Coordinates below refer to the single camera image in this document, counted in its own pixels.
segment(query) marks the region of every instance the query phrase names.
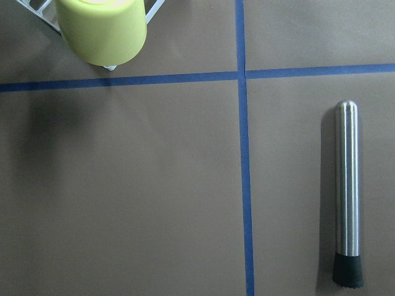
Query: silver metal rod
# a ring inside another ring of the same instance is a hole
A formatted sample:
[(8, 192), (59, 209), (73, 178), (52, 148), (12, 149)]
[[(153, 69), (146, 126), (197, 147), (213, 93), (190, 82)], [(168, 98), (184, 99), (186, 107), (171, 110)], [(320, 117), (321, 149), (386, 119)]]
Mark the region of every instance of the silver metal rod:
[(353, 101), (339, 102), (336, 122), (336, 252), (359, 256), (358, 109)]

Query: white wire rack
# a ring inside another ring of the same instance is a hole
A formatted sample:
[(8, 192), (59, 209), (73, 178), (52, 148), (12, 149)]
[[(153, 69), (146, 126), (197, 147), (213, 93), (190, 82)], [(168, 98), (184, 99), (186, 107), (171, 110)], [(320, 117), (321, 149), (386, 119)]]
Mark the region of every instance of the white wire rack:
[[(37, 15), (41, 20), (60, 33), (59, 23), (56, 17), (55, 1), (53, 0), (16, 0), (30, 12)], [(146, 6), (146, 23), (149, 23), (165, 0), (144, 0)], [(104, 67), (113, 71), (116, 66)]]

